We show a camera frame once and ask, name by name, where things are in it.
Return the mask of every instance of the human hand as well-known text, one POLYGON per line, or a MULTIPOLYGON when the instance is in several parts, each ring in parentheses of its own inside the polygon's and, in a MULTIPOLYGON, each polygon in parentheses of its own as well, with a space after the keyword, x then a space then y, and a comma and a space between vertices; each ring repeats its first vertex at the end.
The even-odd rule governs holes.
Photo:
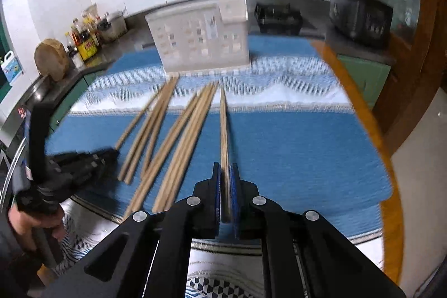
POLYGON ((16 234, 16 238, 20 246, 29 251, 36 251, 37 247, 33 240, 32 229, 37 228, 53 228, 52 235, 58 241, 61 241, 66 232, 62 224, 64 211, 59 205, 58 210, 53 215, 44 215, 37 213, 29 215, 26 212, 19 211, 17 205, 13 205, 8 211, 8 219, 16 234))

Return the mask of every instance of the black microwave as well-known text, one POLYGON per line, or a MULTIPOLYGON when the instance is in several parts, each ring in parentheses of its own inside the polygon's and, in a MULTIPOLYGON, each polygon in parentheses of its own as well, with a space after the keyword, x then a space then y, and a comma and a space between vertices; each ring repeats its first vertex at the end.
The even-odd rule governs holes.
POLYGON ((383 49, 388 45, 393 9, 378 0, 330 0, 329 18, 353 41, 383 49))

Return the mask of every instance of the silver bolt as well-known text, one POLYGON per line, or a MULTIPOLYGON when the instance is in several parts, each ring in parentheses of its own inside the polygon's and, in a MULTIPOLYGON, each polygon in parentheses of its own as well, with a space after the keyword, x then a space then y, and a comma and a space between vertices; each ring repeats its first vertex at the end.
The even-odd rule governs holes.
POLYGON ((133 220, 137 222, 142 222, 146 220, 146 217, 148 217, 148 214, 145 213, 144 211, 137 211, 132 216, 133 220))
POLYGON ((310 221, 317 221, 320 215, 317 211, 307 211, 306 212, 306 219, 310 221))
POLYGON ((258 205, 258 206, 262 206, 263 204, 265 204, 267 202, 265 197, 262 197, 262 196, 253 197, 252 201, 255 205, 258 205))
POLYGON ((189 206, 197 206, 200 203, 200 198, 198 198, 196 196, 188 197, 188 199, 186 200, 186 203, 189 206))

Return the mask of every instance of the yellow box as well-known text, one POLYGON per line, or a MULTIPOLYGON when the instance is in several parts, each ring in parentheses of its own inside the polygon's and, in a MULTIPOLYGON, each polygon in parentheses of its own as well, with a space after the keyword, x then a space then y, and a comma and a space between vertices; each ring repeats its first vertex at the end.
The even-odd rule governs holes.
POLYGON ((95 45, 95 42, 93 41, 93 38, 90 37, 88 40, 86 40, 86 42, 81 43, 78 46, 78 51, 81 55, 81 58, 85 61, 92 57, 98 51, 98 49, 95 45))

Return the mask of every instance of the floor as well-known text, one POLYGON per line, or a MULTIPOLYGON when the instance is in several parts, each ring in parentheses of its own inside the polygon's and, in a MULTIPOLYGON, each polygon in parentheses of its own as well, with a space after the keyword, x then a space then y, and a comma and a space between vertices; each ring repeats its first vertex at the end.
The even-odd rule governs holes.
POLYGON ((404 214, 401 288, 413 297, 447 254, 447 93, 439 89, 393 155, 404 214))

